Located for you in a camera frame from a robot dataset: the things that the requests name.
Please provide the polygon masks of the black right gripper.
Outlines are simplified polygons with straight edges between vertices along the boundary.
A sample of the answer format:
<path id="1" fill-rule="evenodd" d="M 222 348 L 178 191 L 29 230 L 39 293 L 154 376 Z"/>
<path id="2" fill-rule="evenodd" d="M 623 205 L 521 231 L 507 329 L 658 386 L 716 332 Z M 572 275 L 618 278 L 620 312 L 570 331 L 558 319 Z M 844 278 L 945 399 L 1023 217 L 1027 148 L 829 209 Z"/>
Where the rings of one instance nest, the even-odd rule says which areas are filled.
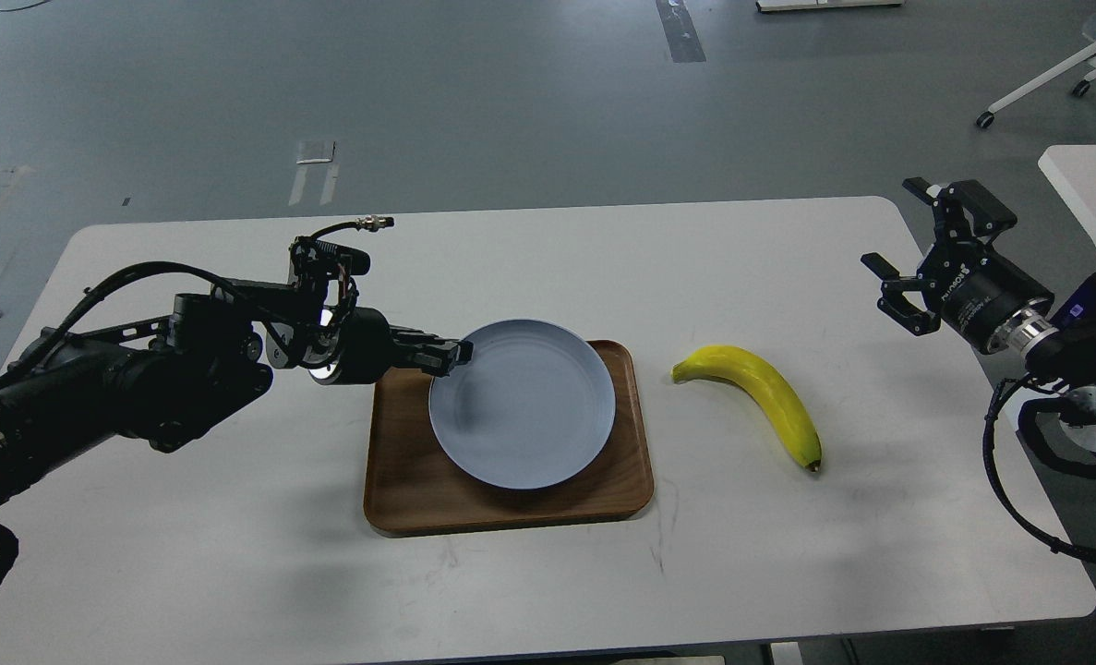
<path id="1" fill-rule="evenodd" d="M 880 253 L 863 254 L 864 268 L 880 279 L 878 310 L 915 336 L 932 335 L 943 320 L 986 356 L 1006 348 L 1005 325 L 1024 308 L 1050 311 L 1054 293 L 994 251 L 1018 217 L 982 182 L 906 177 L 902 187 L 929 206 L 934 241 L 916 270 L 921 278 L 902 276 Z M 927 308 L 911 303 L 907 293 L 923 294 Z"/>

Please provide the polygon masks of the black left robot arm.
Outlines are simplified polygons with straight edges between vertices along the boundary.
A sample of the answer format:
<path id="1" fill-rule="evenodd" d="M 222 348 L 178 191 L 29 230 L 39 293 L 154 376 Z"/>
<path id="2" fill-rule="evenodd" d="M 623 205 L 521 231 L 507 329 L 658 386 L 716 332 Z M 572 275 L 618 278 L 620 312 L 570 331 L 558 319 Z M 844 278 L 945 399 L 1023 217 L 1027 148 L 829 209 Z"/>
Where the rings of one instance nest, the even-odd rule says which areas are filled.
<path id="1" fill-rule="evenodd" d="M 392 368 L 447 376 L 467 365 L 470 342 L 395 326 L 359 306 L 356 278 L 372 260 L 328 238 L 392 225 L 369 215 L 298 236 L 281 284 L 158 260 L 89 287 L 0 375 L 0 506 L 116 435 L 175 452 L 264 395 L 277 369 L 302 368 L 320 385 L 372 385 Z M 168 274 L 197 277 L 210 291 L 176 295 L 167 316 L 75 332 L 109 296 Z M 18 536 L 0 525 L 0 585 L 18 557 Z"/>

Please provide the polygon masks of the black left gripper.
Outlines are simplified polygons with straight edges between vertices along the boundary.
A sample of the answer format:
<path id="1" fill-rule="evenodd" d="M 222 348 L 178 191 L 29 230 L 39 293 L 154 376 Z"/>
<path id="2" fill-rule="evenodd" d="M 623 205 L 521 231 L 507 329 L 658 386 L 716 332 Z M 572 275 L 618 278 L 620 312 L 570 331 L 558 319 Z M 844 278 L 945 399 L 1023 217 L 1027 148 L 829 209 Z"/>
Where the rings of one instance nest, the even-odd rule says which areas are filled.
<path id="1" fill-rule="evenodd" d="M 308 375 L 318 385 L 372 385 L 391 368 L 447 376 L 471 362 L 472 342 L 388 322 L 375 308 L 354 308 L 338 330 L 340 352 L 329 365 Z"/>

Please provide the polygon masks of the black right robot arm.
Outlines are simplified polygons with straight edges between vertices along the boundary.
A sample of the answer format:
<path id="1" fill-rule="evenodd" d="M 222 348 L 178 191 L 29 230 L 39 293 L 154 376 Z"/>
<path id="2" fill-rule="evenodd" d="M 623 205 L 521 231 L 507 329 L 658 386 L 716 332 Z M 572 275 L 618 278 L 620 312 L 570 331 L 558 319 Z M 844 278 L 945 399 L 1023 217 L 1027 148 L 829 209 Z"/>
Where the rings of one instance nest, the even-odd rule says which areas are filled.
<path id="1" fill-rule="evenodd" d="M 994 388 L 982 433 L 982 460 L 994 495 L 1026 534 L 1055 554 L 1096 564 L 1096 548 L 1044 534 L 1012 504 L 995 462 L 995 426 L 1020 389 L 1034 399 L 1018 409 L 1017 429 L 1034 458 L 1050 470 L 1096 480 L 1096 272 L 1062 306 L 994 241 L 1018 219 L 975 180 L 931 184 L 906 177 L 905 190 L 929 207 L 934 240 L 918 268 L 903 276 L 881 254 L 861 264 L 880 282 L 877 307 L 916 336 L 941 326 L 984 357 L 1011 349 L 1020 378 Z"/>

